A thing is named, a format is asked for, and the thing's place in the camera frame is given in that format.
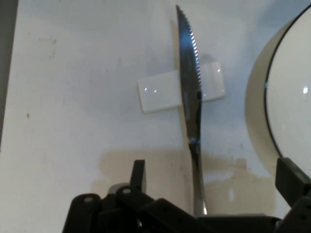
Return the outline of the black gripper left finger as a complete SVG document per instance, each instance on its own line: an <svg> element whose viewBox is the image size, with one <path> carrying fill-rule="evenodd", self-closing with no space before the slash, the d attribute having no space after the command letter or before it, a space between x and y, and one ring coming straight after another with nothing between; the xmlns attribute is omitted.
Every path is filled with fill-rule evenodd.
<svg viewBox="0 0 311 233"><path fill-rule="evenodd" d="M197 219L165 199L144 193L145 161L135 160L130 182L101 198L76 196L64 233L195 233Z"/></svg>

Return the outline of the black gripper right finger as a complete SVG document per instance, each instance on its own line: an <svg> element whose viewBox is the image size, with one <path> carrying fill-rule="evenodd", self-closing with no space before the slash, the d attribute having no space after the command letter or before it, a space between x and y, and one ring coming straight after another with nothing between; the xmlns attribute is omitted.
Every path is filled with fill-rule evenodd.
<svg viewBox="0 0 311 233"><path fill-rule="evenodd" d="M311 179L289 158L278 158L275 186L290 206L277 224L276 233L311 231Z"/></svg>

